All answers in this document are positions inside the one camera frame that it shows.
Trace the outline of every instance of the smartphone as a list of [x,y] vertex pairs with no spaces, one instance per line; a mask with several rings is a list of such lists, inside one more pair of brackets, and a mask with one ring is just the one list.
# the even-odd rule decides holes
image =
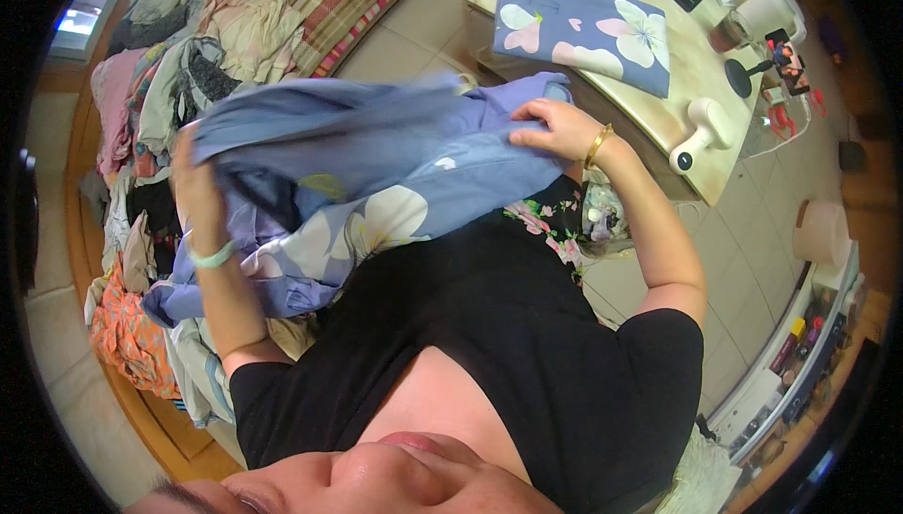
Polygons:
[[808,92],[809,77],[806,75],[806,64],[803,63],[803,58],[796,53],[796,47],[790,42],[786,31],[783,28],[775,30],[765,36],[765,41],[771,50],[777,74],[784,79],[787,94],[795,96]]

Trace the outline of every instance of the hand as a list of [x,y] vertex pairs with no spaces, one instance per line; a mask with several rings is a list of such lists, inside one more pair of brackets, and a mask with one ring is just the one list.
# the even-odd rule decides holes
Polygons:
[[201,257],[209,257],[226,245],[226,202],[213,179],[213,165],[195,166],[191,161],[197,121],[179,131],[176,140],[170,185],[176,205],[190,221],[191,247]]
[[511,119],[540,119],[549,128],[549,131],[515,130],[508,136],[512,144],[540,147],[573,161],[586,159],[596,136],[605,129],[603,124],[572,104],[551,99],[527,102],[511,114]]

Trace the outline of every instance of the blue floral pillowcase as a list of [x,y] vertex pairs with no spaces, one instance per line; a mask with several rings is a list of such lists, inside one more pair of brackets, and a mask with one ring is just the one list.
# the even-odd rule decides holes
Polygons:
[[666,99],[665,13],[638,0],[499,0],[493,51],[570,65]]

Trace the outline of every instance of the phone stand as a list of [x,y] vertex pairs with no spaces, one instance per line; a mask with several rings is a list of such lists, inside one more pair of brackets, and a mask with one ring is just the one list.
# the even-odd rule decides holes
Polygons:
[[774,64],[775,60],[764,60],[752,69],[747,69],[737,60],[728,60],[724,62],[724,74],[728,77],[730,88],[739,95],[740,99],[746,99],[752,94],[751,75],[767,71]]

